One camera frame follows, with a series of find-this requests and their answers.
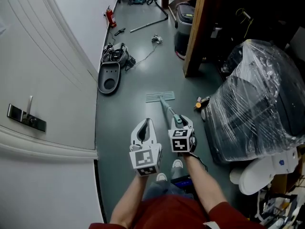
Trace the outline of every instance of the red bottle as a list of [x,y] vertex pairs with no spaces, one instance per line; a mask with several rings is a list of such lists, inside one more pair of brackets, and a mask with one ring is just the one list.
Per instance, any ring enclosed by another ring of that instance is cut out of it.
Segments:
[[116,27],[116,22],[115,22],[115,18],[113,16],[113,11],[110,9],[110,6],[106,10],[106,16],[107,16],[107,19],[109,21],[109,25],[111,27]]

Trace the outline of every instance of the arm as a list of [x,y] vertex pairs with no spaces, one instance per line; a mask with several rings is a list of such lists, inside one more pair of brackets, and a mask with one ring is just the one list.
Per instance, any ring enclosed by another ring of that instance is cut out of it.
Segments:
[[200,161],[183,155],[198,198],[207,213],[221,202],[226,202],[218,183],[202,167]]
[[111,224],[129,228],[142,200],[148,177],[135,176],[127,191],[115,206],[111,215]]

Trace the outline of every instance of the mop handle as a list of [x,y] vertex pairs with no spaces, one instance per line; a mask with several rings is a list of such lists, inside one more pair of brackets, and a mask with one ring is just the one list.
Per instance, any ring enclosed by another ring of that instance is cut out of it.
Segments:
[[172,109],[172,107],[170,107],[169,104],[161,96],[160,96],[160,101],[161,101],[162,105],[164,106],[164,108],[173,115],[175,122],[177,124],[182,124],[182,120],[181,120],[180,116],[175,113],[175,111]]

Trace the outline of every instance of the door lock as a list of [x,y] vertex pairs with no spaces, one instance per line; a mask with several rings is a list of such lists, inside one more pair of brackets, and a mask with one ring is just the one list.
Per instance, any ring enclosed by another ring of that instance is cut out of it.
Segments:
[[28,106],[27,106],[27,112],[10,104],[7,117],[11,118],[15,121],[18,121],[22,124],[25,124],[27,126],[30,126],[30,127],[33,127],[35,129],[45,132],[47,123],[30,114],[32,100],[33,100],[33,96],[30,96],[29,101],[28,101]]

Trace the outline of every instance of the white wall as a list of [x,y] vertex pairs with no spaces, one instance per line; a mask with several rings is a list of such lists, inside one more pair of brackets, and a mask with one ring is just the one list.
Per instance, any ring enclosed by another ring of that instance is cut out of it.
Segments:
[[107,32],[103,14],[117,0],[55,0],[67,24],[96,70]]
[[1,229],[86,229],[102,222],[93,161],[0,155]]

